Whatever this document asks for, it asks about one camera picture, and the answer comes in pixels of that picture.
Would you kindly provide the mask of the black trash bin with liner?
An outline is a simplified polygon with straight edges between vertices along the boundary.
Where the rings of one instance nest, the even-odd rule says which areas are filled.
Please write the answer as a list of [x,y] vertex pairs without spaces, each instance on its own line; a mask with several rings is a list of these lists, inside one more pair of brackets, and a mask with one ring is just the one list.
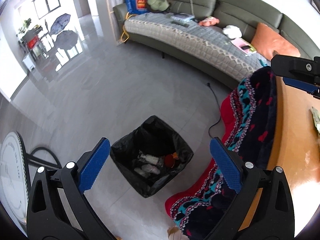
[[173,128],[153,115],[116,141],[110,156],[129,184],[149,198],[174,179],[194,153]]

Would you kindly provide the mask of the white round fan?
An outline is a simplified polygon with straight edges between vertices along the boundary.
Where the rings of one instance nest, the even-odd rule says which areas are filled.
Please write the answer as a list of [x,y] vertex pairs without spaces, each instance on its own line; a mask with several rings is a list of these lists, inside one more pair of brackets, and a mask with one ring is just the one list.
[[19,133],[9,132],[1,145],[1,202],[18,226],[27,225],[29,184]]

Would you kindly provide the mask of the large orange cushion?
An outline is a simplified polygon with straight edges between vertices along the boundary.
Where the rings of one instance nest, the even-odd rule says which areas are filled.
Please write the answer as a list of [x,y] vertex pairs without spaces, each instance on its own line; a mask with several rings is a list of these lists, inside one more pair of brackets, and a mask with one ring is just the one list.
[[300,52],[294,45],[261,22],[257,25],[251,45],[268,61],[276,55],[300,57]]

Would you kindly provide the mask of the colourful patterned fleece blanket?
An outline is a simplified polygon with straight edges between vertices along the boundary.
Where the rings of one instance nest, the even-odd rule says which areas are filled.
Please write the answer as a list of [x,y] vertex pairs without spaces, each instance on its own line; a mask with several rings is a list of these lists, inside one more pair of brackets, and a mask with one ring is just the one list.
[[[244,78],[220,108],[225,147],[243,162],[265,169],[270,158],[277,119],[276,75],[263,67]],[[185,239],[205,239],[230,206],[235,191],[211,160],[189,189],[165,202],[165,210]]]

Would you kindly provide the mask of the white plush toy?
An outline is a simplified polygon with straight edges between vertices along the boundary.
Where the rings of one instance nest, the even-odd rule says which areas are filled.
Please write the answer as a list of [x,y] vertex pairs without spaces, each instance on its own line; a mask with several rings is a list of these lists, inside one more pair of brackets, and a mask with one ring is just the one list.
[[223,34],[226,35],[230,40],[235,38],[242,38],[242,32],[239,27],[234,25],[227,25],[222,30]]

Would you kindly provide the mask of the green leather sofa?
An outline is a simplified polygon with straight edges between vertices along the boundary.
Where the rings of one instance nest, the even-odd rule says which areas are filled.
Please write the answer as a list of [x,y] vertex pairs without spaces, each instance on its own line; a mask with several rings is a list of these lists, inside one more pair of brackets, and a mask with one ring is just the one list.
[[[280,36],[294,45],[300,52],[300,57],[313,59],[319,55],[319,47],[311,37],[289,16],[280,12],[262,0],[169,0],[170,8],[165,13],[172,14],[174,21],[188,23],[194,21],[199,24],[207,17],[215,17],[220,23],[211,26],[223,30],[227,25],[234,25],[240,28],[242,39],[251,44],[259,22],[266,24]],[[160,51],[164,55],[170,55],[179,59],[200,71],[210,75],[229,88],[234,88],[240,81],[224,74],[215,67],[196,59],[195,57],[181,52],[172,46],[154,39],[128,33],[125,30],[124,22],[133,16],[129,15],[126,4],[122,3],[114,7],[114,14],[118,25],[123,29],[125,35],[132,41]]]

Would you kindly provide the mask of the pink plush toy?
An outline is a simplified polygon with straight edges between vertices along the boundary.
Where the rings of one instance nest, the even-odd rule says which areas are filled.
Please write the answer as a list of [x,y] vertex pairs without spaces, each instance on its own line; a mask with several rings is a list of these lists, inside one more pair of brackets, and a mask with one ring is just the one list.
[[220,23],[220,20],[218,18],[210,16],[200,21],[199,25],[203,27],[210,27],[210,26],[215,26],[219,23]]

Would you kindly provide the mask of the black remote on sofa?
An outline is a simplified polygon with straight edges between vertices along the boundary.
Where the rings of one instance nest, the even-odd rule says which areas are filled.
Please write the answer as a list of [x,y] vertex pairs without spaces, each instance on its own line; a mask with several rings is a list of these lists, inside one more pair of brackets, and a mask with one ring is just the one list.
[[172,23],[172,24],[175,24],[175,25],[182,26],[182,27],[184,27],[184,28],[188,28],[188,27],[189,27],[189,24],[183,23],[183,22],[171,21],[171,23]]

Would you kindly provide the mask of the green hat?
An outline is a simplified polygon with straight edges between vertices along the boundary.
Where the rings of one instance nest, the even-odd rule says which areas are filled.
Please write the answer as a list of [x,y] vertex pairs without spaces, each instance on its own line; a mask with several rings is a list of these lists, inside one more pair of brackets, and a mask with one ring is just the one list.
[[170,8],[168,0],[147,0],[147,8],[151,12],[165,12]]

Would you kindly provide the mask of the grey open umbrella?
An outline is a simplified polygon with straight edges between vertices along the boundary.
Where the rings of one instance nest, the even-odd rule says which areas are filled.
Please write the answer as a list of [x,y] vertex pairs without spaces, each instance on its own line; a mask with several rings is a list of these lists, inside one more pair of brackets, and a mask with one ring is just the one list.
[[78,34],[72,30],[64,30],[56,37],[55,46],[63,50],[72,49],[78,41]]

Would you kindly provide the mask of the side table with plants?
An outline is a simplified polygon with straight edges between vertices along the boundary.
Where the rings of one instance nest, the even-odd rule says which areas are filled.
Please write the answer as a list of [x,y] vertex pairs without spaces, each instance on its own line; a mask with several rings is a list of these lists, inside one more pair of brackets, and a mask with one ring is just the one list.
[[43,27],[36,24],[31,26],[31,18],[23,21],[23,25],[18,30],[18,44],[24,53],[22,60],[29,72],[32,72],[36,67],[37,61],[47,59],[49,57],[47,50],[39,37],[43,31]]

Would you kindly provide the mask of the blue shopping bag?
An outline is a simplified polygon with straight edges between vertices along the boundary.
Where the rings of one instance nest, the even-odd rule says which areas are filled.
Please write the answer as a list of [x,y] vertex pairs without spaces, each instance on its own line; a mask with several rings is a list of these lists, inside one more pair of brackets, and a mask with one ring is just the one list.
[[141,15],[148,12],[146,7],[148,0],[125,0],[127,10],[130,14]]

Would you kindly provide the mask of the blue open umbrella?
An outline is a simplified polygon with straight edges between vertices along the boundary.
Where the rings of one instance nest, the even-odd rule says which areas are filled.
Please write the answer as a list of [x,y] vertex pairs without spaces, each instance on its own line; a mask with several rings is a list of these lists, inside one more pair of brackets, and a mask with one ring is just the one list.
[[54,23],[52,24],[51,28],[50,28],[50,35],[57,35],[60,32],[62,32],[64,30],[64,28],[66,27],[66,25],[69,23],[70,21],[70,14],[63,14],[61,16],[59,16]]

